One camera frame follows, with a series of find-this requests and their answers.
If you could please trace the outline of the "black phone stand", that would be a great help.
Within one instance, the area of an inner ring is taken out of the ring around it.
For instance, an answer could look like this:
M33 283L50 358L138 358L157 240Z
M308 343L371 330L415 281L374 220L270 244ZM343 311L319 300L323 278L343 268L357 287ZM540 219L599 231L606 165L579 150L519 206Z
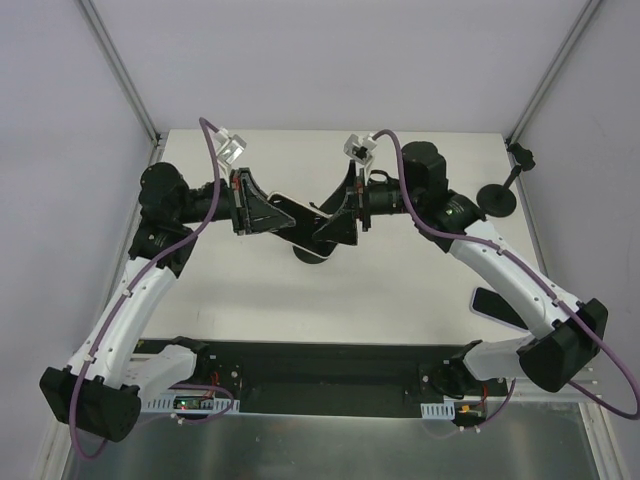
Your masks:
M536 166L533 153L520 143L510 144L507 152L513 157L514 166L506 180L502 184L487 184L476 195L480 209L486 215L496 218L508 217L515 211L517 199L511 191L511 186L523 172Z
M329 259L329 257L331 256L331 254L333 253L332 250L329 250L327 252L326 255L316 255L312 252L308 252L306 250L303 250L299 247L294 246L293 247L293 253L296 256L296 258L298 260L300 260L301 262L305 263L305 264L309 264L309 265L318 265L321 263L324 263L325 261L327 261Z

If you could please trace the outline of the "right aluminium frame post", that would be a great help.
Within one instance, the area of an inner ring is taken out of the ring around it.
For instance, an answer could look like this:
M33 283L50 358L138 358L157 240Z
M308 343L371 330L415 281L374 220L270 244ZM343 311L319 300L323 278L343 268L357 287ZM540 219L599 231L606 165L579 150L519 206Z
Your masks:
M507 145L517 143L525 133L536 113L541 108L543 101L551 93L563 69L568 65L575 49L605 4L606 2L603 0L588 0L583 3L569 31L561 41L557 51L536 84L524 109L506 135L505 142Z

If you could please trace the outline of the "black phone cream case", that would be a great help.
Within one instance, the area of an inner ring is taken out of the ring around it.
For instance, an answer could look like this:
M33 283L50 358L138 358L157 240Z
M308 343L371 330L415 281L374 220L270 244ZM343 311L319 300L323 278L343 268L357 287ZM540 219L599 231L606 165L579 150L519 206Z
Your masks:
M293 247L299 247L318 256L326 255L329 250L334 251L337 244L312 240L314 231L329 218L327 214L312 205L303 204L281 192L270 193L268 201L295 219L294 227L278 230L274 232L274 235Z

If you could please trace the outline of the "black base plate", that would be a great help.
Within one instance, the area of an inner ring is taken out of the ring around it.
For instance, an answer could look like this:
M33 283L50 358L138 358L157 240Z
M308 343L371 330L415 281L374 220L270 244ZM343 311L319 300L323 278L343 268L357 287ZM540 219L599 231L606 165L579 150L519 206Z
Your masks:
M199 355L188 381L226 389L243 414L417 418L448 393L487 404L508 392L506 381L446 374L458 345L171 341Z

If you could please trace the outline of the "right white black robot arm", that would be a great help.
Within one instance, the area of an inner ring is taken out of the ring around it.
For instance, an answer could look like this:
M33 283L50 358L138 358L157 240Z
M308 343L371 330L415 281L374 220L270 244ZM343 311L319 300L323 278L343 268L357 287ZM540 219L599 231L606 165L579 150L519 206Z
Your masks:
M524 376L551 393L572 384L603 348L606 307L566 292L513 252L487 211L450 189L446 160L433 143L413 141L396 152L398 178L373 181L366 170L349 168L320 206L328 220L314 229L314 240L354 244L355 229L368 229L373 216L407 213L424 238L475 271L523 321L528 336L473 341L436 367L430 380L442 394L473 394L499 377Z

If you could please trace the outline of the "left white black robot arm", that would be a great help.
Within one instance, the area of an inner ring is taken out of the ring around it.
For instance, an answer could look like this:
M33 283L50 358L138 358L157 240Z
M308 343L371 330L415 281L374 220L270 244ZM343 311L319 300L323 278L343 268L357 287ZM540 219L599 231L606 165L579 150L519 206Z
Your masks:
M209 349L197 340L178 337L139 367L131 366L130 358L210 222L229 220L238 234L277 232L296 224L247 168L192 189L174 165L162 162L143 172L140 185L141 222L119 286L66 366L49 367L40 379L55 418L68 425L73 439L86 432L120 442L144 403L182 382L191 389L209 382Z

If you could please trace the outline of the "left aluminium frame post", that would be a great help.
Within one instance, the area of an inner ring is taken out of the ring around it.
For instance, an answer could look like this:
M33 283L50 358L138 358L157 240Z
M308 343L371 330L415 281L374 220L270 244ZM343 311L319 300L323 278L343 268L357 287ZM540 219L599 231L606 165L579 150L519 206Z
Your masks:
M75 4L94 37L134 117L151 144L153 146L159 145L162 140L162 133L153 121L142 96L131 78L95 2L91 0L78 0L75 1Z

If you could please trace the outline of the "black phone lilac case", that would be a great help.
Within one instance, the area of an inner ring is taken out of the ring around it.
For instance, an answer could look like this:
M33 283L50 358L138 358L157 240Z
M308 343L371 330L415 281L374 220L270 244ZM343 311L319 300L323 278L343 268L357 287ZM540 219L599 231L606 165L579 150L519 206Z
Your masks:
M470 301L472 313L501 325L526 332L528 327L517 312L496 292L477 287Z

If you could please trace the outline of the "aluminium frame post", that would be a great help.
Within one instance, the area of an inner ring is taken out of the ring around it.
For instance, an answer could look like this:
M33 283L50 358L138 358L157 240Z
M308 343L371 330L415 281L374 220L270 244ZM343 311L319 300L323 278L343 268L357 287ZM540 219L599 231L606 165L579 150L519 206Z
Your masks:
M603 0L588 0L583 3L569 31L561 41L557 51L536 84L524 109L506 135L505 142L507 145L517 143L525 133L536 113L541 108L543 101L551 93L563 69L568 65L575 49L605 4L606 2Z
M153 146L159 145L162 140L162 133L153 121L142 96L131 78L95 2L91 0L78 0L75 1L75 4L94 37L134 117L151 144Z

